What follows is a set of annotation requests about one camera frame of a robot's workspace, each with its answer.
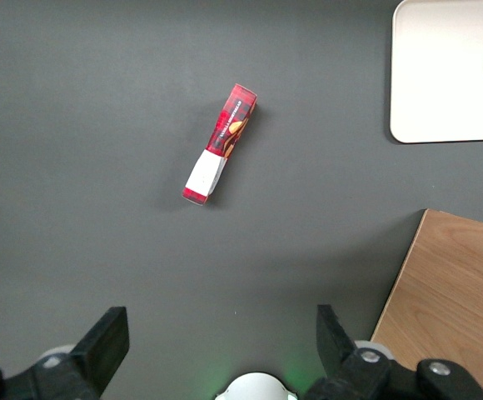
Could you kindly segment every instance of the gray table surface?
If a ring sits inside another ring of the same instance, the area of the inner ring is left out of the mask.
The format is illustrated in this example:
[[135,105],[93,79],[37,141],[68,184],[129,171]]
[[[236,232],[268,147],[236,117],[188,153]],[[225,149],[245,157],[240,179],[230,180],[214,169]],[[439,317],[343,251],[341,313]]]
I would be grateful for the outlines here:
[[[318,303],[368,338],[421,210],[483,221],[483,142],[389,132],[397,3],[0,2],[6,375],[111,305],[131,350],[105,400],[250,371],[303,393]],[[259,106],[198,207],[181,191],[234,83]]]

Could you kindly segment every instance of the white plate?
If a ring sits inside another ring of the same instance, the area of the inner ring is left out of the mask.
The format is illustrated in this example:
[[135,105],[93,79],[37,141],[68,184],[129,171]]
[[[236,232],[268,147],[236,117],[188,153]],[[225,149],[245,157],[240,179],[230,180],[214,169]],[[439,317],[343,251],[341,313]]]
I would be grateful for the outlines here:
[[390,128],[404,143],[483,140],[483,0],[399,4]]

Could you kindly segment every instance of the cutting board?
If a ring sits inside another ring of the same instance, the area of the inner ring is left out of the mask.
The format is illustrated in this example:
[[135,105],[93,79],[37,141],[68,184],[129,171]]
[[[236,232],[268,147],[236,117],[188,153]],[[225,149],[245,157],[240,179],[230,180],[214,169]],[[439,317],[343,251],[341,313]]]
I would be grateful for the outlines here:
[[483,387],[483,223],[426,210],[371,338],[416,369],[455,361]]

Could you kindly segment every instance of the wooden surface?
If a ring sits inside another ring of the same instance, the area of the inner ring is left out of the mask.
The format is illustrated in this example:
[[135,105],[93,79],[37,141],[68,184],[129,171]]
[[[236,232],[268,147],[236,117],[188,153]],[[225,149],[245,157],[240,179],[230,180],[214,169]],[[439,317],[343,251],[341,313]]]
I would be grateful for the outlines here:
[[425,211],[371,340],[413,370],[455,361],[483,387],[483,223]]

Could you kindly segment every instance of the screw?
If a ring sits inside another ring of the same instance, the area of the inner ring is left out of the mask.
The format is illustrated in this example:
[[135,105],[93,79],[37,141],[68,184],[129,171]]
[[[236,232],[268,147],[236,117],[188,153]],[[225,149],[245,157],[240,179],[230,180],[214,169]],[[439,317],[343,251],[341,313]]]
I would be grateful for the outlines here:
[[367,363],[378,363],[378,361],[381,359],[381,356],[379,356],[375,352],[372,352],[371,350],[367,350],[367,351],[363,352],[361,354],[361,357]]
[[46,369],[53,368],[56,367],[60,363],[60,361],[60,358],[51,356],[42,364],[42,366]]
[[428,368],[436,375],[441,375],[442,377],[446,377],[451,373],[449,367],[447,367],[444,363],[437,361],[431,362],[431,365],[429,365]]

